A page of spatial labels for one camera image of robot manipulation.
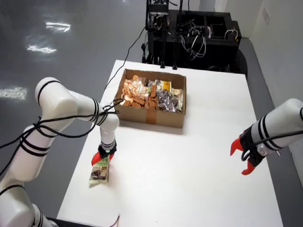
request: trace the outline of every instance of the gray floor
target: gray floor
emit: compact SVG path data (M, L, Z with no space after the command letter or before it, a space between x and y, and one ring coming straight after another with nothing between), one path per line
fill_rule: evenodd
M100 100L115 59L124 59L144 27L144 18L143 0L1 0L0 91L12 89L26 95L24 99L0 96L0 144L38 120L41 110L34 90L44 77L55 77L68 89ZM131 50L129 61L141 61L142 42L143 37ZM243 39L240 48L248 61L248 85L260 118L274 106L251 42ZM88 128L89 124L78 121L64 132L79 134ZM59 211L84 141L57 138L40 175L26 183L32 202L47 216L56 217ZM13 149L0 151L0 166ZM301 226L303 189L288 149L282 157L267 160L284 226Z

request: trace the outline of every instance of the black band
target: black band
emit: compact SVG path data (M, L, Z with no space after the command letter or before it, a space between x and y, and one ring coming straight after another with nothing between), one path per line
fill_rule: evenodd
M302 121L303 121L302 111L303 111L303 107L300 109L300 117L301 117L301 119L302 119Z
M30 148L35 149L35 150L39 150L39 151L48 151L49 148L51 148L51 147L49 147L49 148L40 148L40 147L37 147L37 146L31 144L30 142L28 142L26 139L24 139L24 137L22 137L21 142L24 142Z
M6 191L8 191L9 189L12 189L12 188L23 188L23 189L25 190L25 188L24 188L22 185L20 185L20 184L14 184L14 185L11 185L11 186L9 186L9 187L3 189L3 190L0 192L0 196L1 196L4 192L6 192Z
M267 116L267 114L264 116L264 118L263 118L263 131L264 131L264 133L265 133L265 136L266 136L266 138L269 138L269 134L268 134L268 132L267 132L267 130L266 130L266 125L265 125L265 118L266 118L266 116ZM268 141L274 148L276 148L276 149L282 149L282 147L279 147L277 144L275 144L272 140L269 140Z
M96 118L94 119L94 121L97 121L98 120L98 117L99 117L99 103L96 101L96 99L94 99L95 102L96 102L96 106L97 106L97 112L96 112Z
M43 90L43 88L45 88L47 85L51 84L51 83L59 83L61 84L59 81L57 80L51 80L51 81L48 81L47 83L45 83L41 88L40 88L40 91L38 93L38 104L40 105L40 95L41 95L41 92Z
M95 111L94 111L94 115L96 115L96 111L97 111L97 104L96 104L96 100L92 98L92 100L94 101L94 105L95 105ZM90 119L90 122L92 122L94 120L95 116L92 116Z
M263 119L264 119L264 117L262 117L262 118L259 120L259 122L258 122L258 131L259 131L259 135L260 135L261 140L264 139L263 134L262 134L262 131L261 131L261 121L262 121ZM274 150L273 148L271 148L271 147L269 146L269 144L268 144L266 141L265 141L263 144L264 144L268 149Z
M45 137L48 137L48 138L55 138L57 135L53 135L53 136L51 136L51 135L47 135L47 134L45 134L40 128L37 128L36 129L41 135L43 135L43 136L45 136Z
M43 214L42 214L42 212L41 212L40 208L38 208L38 209L39 209L39 211L40 211L40 220L39 220L38 227L41 227L41 226L42 226L42 224L43 224Z
M106 117L107 117L107 114L103 115L102 118L100 119L99 123L97 123L97 126L100 126L104 122L104 118L106 118Z
M37 156L37 157L43 157L45 155L47 155L48 152L45 152L45 153L37 153L37 152L34 152L34 151L31 151L29 150L26 146L23 145L23 143L20 143L20 147L26 151L28 154L30 155L34 155L34 156Z
M36 225L36 216L34 216L34 221L33 221L32 227L35 225Z
M101 142L101 144L102 144L102 146L104 146L105 148L109 148L109 147L111 147L111 146L113 146L113 145L115 144L115 141L116 141L116 140L114 140L111 144L105 144L105 143L103 143L103 142Z

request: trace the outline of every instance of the brown snack bag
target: brown snack bag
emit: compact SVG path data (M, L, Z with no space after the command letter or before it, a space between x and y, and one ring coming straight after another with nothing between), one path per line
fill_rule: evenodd
M131 101L129 101L129 100L125 101L123 105L124 106L130 106L131 105Z
M145 108L145 109L149 109L149 108L150 108L150 105L148 105L148 102L145 102L144 108Z
M151 98L155 98L156 97L156 85L154 84L153 86L152 86L152 91L151 91Z
M156 105L154 101L150 101L149 105L151 110L156 110Z
M145 101L140 99L140 98L134 98L134 101L139 103L140 105L144 105L145 104Z
M160 108L158 107L158 104L156 102L154 102L154 103L155 103L156 110L159 111Z
M134 107L134 108L141 108L140 104L138 104L136 102L132 102L132 107Z

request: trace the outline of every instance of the electrical outlet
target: electrical outlet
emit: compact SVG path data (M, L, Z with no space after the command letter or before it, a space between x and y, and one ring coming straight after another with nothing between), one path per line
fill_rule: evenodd
M268 13L268 10L266 8L263 9L263 18L265 20L265 23L268 25L269 24L269 21L270 21L270 15Z

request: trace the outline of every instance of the black metal frame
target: black metal frame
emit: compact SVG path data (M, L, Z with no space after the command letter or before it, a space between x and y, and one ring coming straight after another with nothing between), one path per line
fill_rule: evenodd
M151 0L147 0L145 20L146 30L148 30L149 49L149 56L146 59L147 63L160 64L161 68L164 68L166 64L172 66L174 70L177 69L177 65L179 67L193 69L223 69L235 61L241 41L241 32L237 21L232 21L231 15L229 13L199 12L187 10L182 11L183 0L180 0L180 6L178 10L168 10L168 15L165 16L165 23L162 26L162 29L159 31L152 25L148 25L148 17L150 16L149 13L150 10L152 10L150 3ZM217 18L221 18L224 22L226 30L236 29L238 31L238 38L235 40L235 34L232 33L228 33L226 35L226 39L218 36L212 36L211 38L208 38L206 36L206 56L201 59L196 58L193 65L190 65L192 62L184 63L184 50L183 48L180 49L179 35L181 32L180 24L184 23L185 18L188 17L200 18L199 20L202 24L213 26L212 29L216 29L214 26L218 27L219 25L216 25L216 23L213 22L210 25L209 20L216 20ZM192 43L193 40L194 38L188 38L187 44L190 42ZM202 45L202 42L203 39L198 38L195 42L195 46Z

